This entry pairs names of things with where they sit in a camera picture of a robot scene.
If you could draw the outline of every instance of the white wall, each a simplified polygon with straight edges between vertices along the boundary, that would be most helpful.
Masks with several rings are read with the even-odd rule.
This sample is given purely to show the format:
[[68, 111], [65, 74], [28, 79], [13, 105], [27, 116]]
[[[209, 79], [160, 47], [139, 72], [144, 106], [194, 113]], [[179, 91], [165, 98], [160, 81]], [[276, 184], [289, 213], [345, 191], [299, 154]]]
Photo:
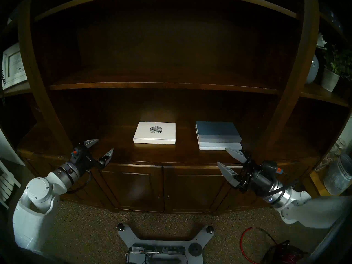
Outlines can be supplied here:
[[352, 150], [352, 116], [348, 120], [340, 138], [346, 142], [347, 150]]
[[24, 165], [22, 160], [17, 156], [16, 152], [10, 146], [8, 141], [6, 140], [4, 134], [0, 129], [0, 157], [4, 158], [8, 161], [12, 161], [14, 163]]

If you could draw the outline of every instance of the green leaves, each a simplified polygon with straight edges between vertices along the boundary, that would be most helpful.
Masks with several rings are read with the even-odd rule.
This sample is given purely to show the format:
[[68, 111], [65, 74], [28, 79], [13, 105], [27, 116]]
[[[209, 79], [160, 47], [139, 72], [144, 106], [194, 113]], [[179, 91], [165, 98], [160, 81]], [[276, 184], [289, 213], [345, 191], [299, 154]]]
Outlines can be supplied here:
[[344, 49], [339, 52], [335, 45], [325, 50], [324, 59], [326, 60], [325, 67], [333, 73], [351, 80], [352, 75], [352, 51]]

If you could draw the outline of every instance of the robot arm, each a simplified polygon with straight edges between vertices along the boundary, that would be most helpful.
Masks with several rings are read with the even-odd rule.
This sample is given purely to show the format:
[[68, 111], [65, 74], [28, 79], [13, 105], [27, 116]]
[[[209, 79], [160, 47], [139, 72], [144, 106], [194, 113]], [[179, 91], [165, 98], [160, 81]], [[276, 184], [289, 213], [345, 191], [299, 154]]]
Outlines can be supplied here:
[[280, 213], [281, 219], [292, 224], [299, 221], [311, 228], [329, 228], [342, 215], [349, 212], [352, 197], [320, 197], [313, 199], [306, 192], [293, 189], [295, 183], [283, 185], [276, 174], [283, 170], [274, 161], [264, 161], [257, 165], [254, 160], [237, 150], [226, 149], [235, 159], [243, 163], [240, 174], [218, 162], [218, 167], [226, 180], [242, 192], [253, 190]]
[[84, 141], [71, 153], [71, 159], [45, 178], [34, 178], [26, 186], [13, 214], [13, 231], [18, 246], [40, 251], [57, 212], [60, 195], [92, 167], [103, 169], [114, 149], [96, 161], [88, 149], [98, 140]]

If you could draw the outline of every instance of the wooden cabinet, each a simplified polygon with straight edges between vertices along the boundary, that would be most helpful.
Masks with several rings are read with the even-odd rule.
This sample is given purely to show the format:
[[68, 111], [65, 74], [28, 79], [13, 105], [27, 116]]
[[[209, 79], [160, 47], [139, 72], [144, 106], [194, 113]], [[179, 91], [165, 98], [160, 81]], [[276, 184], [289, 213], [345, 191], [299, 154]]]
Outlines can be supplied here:
[[174, 166], [163, 171], [167, 212], [214, 212], [228, 191], [215, 166]]
[[[326, 91], [322, 66], [304, 84], [319, 32], [349, 47], [318, 0], [25, 0], [0, 43], [19, 42], [30, 91], [4, 92], [2, 128], [18, 151], [41, 153], [23, 156], [37, 176], [83, 140], [100, 140], [94, 158], [114, 148], [115, 164], [63, 198], [156, 212], [262, 206], [231, 190], [216, 162], [234, 159], [200, 151], [195, 123], [233, 122], [258, 163], [280, 161], [283, 183], [306, 175], [352, 112], [351, 84]], [[139, 121], [176, 123], [176, 145], [134, 144]]]
[[117, 208], [164, 211], [161, 166], [109, 164], [102, 177], [118, 201]]
[[[46, 177], [49, 172], [55, 170], [68, 161], [65, 157], [45, 156], [30, 152], [20, 152], [19, 154], [29, 170], [31, 170], [31, 172], [37, 177]], [[84, 174], [69, 190], [74, 190], [84, 185], [88, 178], [89, 175]], [[92, 180], [83, 189], [73, 194], [63, 194], [60, 198], [86, 205], [104, 207], [111, 210], [113, 209], [110, 200], [99, 187], [95, 178], [92, 178]]]
[[[306, 173], [313, 169], [317, 162], [317, 157], [297, 161], [278, 161], [277, 165], [284, 170], [284, 174], [276, 175], [276, 177], [283, 184], [290, 184], [295, 179], [303, 178]], [[257, 197], [253, 191], [242, 193], [237, 189], [231, 188], [216, 210], [216, 214], [266, 206], [268, 207], [270, 204]]]

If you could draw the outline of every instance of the beige carpet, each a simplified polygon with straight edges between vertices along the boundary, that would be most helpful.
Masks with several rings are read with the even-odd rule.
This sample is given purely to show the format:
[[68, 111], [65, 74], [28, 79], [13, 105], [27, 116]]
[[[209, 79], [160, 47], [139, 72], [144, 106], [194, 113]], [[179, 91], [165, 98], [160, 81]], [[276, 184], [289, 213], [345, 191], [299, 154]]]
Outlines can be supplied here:
[[[190, 214], [111, 213], [100, 208], [62, 202], [43, 251], [69, 263], [124, 263], [127, 246], [116, 226], [128, 224], [145, 239], [190, 239], [203, 225], [212, 225], [215, 235], [204, 249], [204, 263], [249, 263], [239, 249], [241, 233], [248, 227], [267, 230], [277, 242], [289, 239], [298, 248], [312, 252], [328, 230], [285, 224], [271, 208], [220, 216]], [[259, 262], [272, 241], [257, 230], [246, 234], [244, 250]]]

